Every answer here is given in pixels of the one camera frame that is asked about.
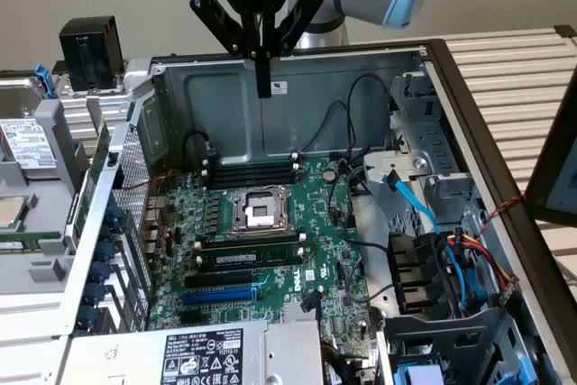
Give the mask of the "open grey PC case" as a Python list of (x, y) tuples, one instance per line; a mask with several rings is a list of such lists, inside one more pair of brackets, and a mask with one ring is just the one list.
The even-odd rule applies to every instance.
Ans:
[(389, 270), (389, 230), (368, 186), (364, 157), (391, 148), (391, 85), (395, 77), (424, 72), (434, 84), (446, 119), (479, 191), (472, 214), (441, 230), (395, 172), (387, 176), (433, 225), (434, 258), (451, 300), (448, 319), (502, 308), (517, 324), (542, 385), (577, 385), (577, 302), (573, 276), (564, 276), (541, 225), (525, 200), (529, 175), (553, 120), (562, 83), (522, 87), (514, 74), (497, 77), (495, 62), (480, 75), (452, 43), (371, 44), (308, 50), (279, 61), (271, 97), (261, 99), (249, 66), (223, 56), (156, 58), (134, 92), (140, 104), (142, 143), (151, 181), (144, 203), (142, 241), (150, 269), (146, 293), (124, 291), (112, 275), (97, 306), (99, 326), (75, 329), (73, 339), (150, 332), (155, 249), (145, 235), (147, 205), (174, 175), (199, 172), (201, 160), (223, 163), (283, 158), (290, 153), (327, 158), (343, 166), (371, 312), (379, 321), (367, 360), (354, 360), (317, 333), (324, 385), (383, 385), (377, 372), (377, 336), (387, 318), (401, 315)]

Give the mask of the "blue expansion slot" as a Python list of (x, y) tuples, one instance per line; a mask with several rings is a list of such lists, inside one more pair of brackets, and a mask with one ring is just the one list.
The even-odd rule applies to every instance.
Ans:
[(181, 297), (184, 306), (254, 300), (258, 289), (252, 285), (210, 288), (191, 291)]

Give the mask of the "green Dell motherboard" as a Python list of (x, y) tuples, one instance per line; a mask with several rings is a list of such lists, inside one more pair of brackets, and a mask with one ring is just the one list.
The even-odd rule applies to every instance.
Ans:
[[(183, 310), (199, 309), (202, 324), (265, 321), (281, 323), (285, 303), (299, 302), (305, 310), (317, 308), (320, 338), (354, 360), (367, 360), (375, 345), (378, 319), (371, 312), (362, 267), (363, 242), (358, 238), (343, 166), (327, 158), (307, 158), (295, 165), (299, 171), (290, 183), (214, 183), (199, 172), (180, 172), (158, 186), (150, 198), (144, 219), (146, 238), (154, 247), (152, 276), (154, 293), (147, 327), (149, 330), (184, 326)], [(337, 181), (327, 184), (326, 168), (337, 172)], [(282, 186), (292, 192), (295, 231), (259, 237), (236, 237), (224, 233), (226, 215), (232, 209), (227, 197), (242, 188)], [(203, 251), (256, 247), (299, 247), (304, 254), (299, 265), (249, 271), (258, 296), (241, 300), (184, 306), (184, 278), (203, 272), (196, 254)]]

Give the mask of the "grey power supply unit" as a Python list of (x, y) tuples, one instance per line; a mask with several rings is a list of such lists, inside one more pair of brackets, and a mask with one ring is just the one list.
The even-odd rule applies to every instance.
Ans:
[(324, 385), (316, 322), (73, 339), (59, 385)]

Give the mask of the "silver chipset heatsink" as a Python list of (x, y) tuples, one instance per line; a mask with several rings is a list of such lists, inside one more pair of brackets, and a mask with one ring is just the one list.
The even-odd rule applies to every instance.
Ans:
[(311, 307), (305, 310), (299, 302), (285, 303), (281, 309), (281, 321), (283, 323), (318, 321), (317, 308)]

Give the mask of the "black CPU cooler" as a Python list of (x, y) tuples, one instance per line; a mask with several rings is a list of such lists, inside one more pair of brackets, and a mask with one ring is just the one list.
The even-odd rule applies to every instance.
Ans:
[(124, 57), (113, 15), (73, 18), (62, 27), (59, 38), (74, 91), (118, 86)]

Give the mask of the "green graphics card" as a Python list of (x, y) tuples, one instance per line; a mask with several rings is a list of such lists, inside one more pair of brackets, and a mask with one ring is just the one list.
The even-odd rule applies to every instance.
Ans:
[(106, 122), (102, 121), (98, 130), (95, 153), (80, 190), (78, 206), (73, 219), (73, 234), (76, 236), (77, 240), (80, 239), (86, 224), (87, 214), (95, 195), (96, 185), (105, 166), (110, 140), (111, 134), (107, 128)]

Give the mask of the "RAM slot white clips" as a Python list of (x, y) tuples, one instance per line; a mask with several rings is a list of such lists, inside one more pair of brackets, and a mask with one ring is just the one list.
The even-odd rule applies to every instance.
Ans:
[(298, 165), (277, 169), (211, 170), (202, 169), (201, 175), (214, 183), (272, 182), (290, 183), (297, 176)]
[(247, 170), (247, 169), (291, 169), (295, 163), (300, 162), (300, 155), (296, 152), (290, 153), (283, 158), (272, 158), (266, 160), (246, 161), (240, 163), (223, 163), (217, 156), (205, 157), (201, 160), (201, 167), (211, 170)]

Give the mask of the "black labelled RAM stick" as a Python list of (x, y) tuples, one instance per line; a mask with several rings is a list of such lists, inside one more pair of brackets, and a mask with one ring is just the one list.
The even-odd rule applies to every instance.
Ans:
[(203, 251), (195, 261), (203, 272), (267, 269), (301, 264), (304, 254), (298, 251), (290, 246)]

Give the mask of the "black plastic fan duct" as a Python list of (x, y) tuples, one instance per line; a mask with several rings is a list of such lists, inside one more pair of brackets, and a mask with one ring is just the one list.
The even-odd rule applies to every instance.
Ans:
[(451, 300), (434, 258), (435, 233), (418, 237), (389, 235), (388, 261), (401, 315), (444, 320), (453, 315)]

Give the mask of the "grey metal disk bay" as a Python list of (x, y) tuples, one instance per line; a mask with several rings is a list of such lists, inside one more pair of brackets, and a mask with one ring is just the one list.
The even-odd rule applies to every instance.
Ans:
[(371, 193), (391, 232), (419, 236), (433, 225), (387, 176), (395, 172), (429, 209), (441, 230), (453, 230), (472, 214), (479, 191), (463, 159), (430, 77), (424, 72), (397, 76), (391, 85), (391, 148), (365, 155)]

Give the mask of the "grey parts rack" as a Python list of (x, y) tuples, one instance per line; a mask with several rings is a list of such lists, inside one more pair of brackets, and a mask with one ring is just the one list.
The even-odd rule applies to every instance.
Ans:
[[(142, 143), (140, 104), (122, 83), (107, 90), (76, 92), (67, 77), (51, 76), (56, 97), (43, 100), (34, 117), (46, 133), (56, 173), (33, 178), (18, 163), (0, 161), (0, 197), (25, 198), (19, 227), (0, 232), (58, 231), (61, 238), (40, 240), (39, 251), (0, 252), (0, 298), (64, 292), (79, 258), (88, 257), (88, 269), (96, 261), (94, 250), (108, 204), (124, 211), (124, 224), (115, 229), (112, 241), (116, 255), (109, 262), (110, 277), (122, 275), (126, 292), (146, 293), (151, 285), (150, 269), (139, 231), (151, 164)], [(73, 219), (102, 121), (111, 134), (109, 150), (77, 240)]]

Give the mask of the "dark framed monitor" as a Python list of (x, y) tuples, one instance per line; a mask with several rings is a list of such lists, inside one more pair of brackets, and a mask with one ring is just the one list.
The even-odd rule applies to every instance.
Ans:
[(525, 200), (536, 220), (577, 227), (577, 67), (527, 184)]

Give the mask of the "long black expansion slot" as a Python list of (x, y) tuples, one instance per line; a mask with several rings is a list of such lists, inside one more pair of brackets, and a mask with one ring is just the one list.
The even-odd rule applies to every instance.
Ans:
[(247, 285), (254, 282), (249, 271), (232, 271), (220, 273), (198, 273), (184, 278), (186, 289), (208, 289), (224, 286)]

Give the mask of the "metal CPU socket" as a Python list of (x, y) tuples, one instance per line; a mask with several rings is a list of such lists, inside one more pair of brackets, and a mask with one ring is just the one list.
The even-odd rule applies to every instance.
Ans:
[(292, 192), (282, 186), (242, 188), (228, 197), (224, 233), (236, 237), (259, 237), (295, 231)]

